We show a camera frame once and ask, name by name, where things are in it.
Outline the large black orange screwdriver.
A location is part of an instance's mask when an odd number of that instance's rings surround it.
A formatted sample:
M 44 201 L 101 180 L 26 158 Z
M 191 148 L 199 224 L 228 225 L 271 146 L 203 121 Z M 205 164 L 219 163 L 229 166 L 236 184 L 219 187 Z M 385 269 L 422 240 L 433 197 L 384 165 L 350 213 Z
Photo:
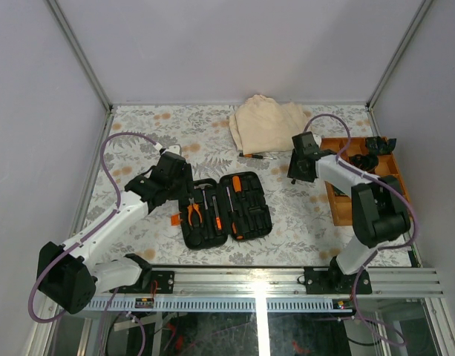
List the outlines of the large black orange screwdriver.
M 235 213 L 235 210 L 234 210 L 234 206 L 233 206 L 233 203 L 232 203 L 232 197 L 231 197 L 231 193 L 230 193 L 229 187 L 226 187 L 226 193 L 227 193 L 227 197 L 228 197 L 229 205 L 230 205 L 231 221 L 232 221 L 232 232 L 234 234 L 234 238 L 236 240 L 242 240 L 243 239 L 243 235 L 242 235 L 242 233 L 241 233 L 241 231 L 239 229 L 237 216 L 236 216 L 236 213 Z

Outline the dark green tool case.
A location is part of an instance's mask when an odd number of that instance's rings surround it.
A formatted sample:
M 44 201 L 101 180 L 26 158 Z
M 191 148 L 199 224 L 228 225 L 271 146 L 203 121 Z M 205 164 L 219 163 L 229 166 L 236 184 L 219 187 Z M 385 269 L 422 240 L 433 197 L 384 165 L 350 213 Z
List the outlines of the dark green tool case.
M 240 177 L 241 192 L 235 192 L 232 184 L 233 176 Z M 209 204 L 208 210 L 204 208 L 201 191 L 194 189 L 194 185 L 202 183 L 212 184 L 211 188 L 206 189 L 206 197 Z M 239 229 L 243 235 L 242 240 L 236 240 L 232 232 L 231 212 L 226 187 L 229 187 L 231 193 Z M 223 229 L 221 235 L 217 234 L 215 229 L 215 215 L 212 207 L 213 195 L 217 197 Z M 192 228 L 189 225 L 188 206 L 190 198 L 193 198 L 200 206 L 203 224 L 199 228 Z M 221 246 L 229 237 L 242 243 L 265 237 L 272 231 L 271 214 L 269 206 L 266 204 L 263 187 L 258 175 L 252 171 L 225 175 L 218 181 L 212 178 L 196 180 L 192 183 L 190 197 L 179 200 L 178 208 L 179 211 L 171 216 L 171 224 L 181 228 L 186 247 L 195 251 Z

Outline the small precision screwdriver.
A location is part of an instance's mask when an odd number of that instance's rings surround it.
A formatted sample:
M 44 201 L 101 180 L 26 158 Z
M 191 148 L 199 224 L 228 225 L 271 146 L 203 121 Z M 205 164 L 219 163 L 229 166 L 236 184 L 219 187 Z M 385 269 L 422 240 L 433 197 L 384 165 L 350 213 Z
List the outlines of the small precision screwdriver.
M 272 156 L 265 156 L 261 154 L 243 154 L 239 153 L 239 157 L 250 158 L 250 159 L 276 159 Z

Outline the orange utility knife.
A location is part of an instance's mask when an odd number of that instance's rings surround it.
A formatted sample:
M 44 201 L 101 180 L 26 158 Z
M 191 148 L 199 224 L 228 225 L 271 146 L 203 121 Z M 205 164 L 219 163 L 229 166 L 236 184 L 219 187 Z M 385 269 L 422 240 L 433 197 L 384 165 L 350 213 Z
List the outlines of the orange utility knife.
M 221 218 L 220 218 L 217 197 L 215 195 L 212 196 L 212 207 L 214 209 L 214 215 L 215 215 L 215 229 L 216 229 L 217 234 L 221 235 L 223 233 L 222 222 L 221 222 Z

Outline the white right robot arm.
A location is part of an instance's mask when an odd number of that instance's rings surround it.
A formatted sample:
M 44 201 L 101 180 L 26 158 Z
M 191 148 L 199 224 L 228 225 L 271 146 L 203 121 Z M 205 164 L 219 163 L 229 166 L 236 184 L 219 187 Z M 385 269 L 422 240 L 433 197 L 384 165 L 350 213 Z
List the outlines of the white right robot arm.
M 407 200 L 397 178 L 369 174 L 335 152 L 321 150 L 311 132 L 294 136 L 292 143 L 290 179 L 321 179 L 351 199 L 355 236 L 330 263 L 335 269 L 327 279 L 333 291 L 345 292 L 353 286 L 354 274 L 374 253 L 410 230 Z

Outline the orange black needle-nose pliers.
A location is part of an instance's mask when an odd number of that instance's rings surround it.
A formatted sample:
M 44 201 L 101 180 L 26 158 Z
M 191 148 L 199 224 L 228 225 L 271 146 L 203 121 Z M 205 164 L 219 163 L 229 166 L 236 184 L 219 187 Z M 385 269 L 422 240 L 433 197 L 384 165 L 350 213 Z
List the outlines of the orange black needle-nose pliers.
M 203 224 L 203 217 L 200 212 L 200 206 L 194 201 L 193 198 L 189 199 L 188 221 L 189 225 L 192 228 L 199 228 Z

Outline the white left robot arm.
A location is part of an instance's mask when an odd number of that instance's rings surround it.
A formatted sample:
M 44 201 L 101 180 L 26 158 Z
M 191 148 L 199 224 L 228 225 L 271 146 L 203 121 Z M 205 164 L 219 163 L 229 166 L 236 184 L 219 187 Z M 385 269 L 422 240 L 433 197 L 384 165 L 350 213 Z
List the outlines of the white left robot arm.
M 116 203 L 85 230 L 62 244 L 49 242 L 39 252 L 36 288 L 66 312 L 83 310 L 98 293 L 127 288 L 144 292 L 151 287 L 151 265 L 136 254 L 108 263 L 101 256 L 133 224 L 169 200 L 187 196 L 192 168 L 180 146 L 160 151 L 158 163 L 131 181 Z

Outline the orange handled long screwdriver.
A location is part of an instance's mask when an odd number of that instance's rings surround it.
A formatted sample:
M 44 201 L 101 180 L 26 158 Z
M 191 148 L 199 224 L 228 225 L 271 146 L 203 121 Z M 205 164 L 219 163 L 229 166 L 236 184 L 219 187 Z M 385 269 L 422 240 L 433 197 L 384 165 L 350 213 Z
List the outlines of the orange handled long screwdriver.
M 233 188 L 234 188 L 236 193 L 242 191 L 242 185 L 241 185 L 241 181 L 240 181 L 240 177 L 239 176 L 233 176 L 232 177 L 232 184 L 233 184 Z

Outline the steel claw hammer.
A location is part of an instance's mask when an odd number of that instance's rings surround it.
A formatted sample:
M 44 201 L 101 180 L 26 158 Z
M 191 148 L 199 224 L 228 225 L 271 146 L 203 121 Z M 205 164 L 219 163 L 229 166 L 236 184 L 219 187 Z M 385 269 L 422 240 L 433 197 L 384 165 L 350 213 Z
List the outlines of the steel claw hammer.
M 204 204 L 204 208 L 206 210 L 209 209 L 209 204 L 207 202 L 207 197 L 206 197 L 206 189 L 211 188 L 211 187 L 212 187 L 212 184 L 210 184 L 210 183 L 202 183 L 199 185 L 194 185 L 194 189 L 200 190 L 203 195 L 203 204 Z

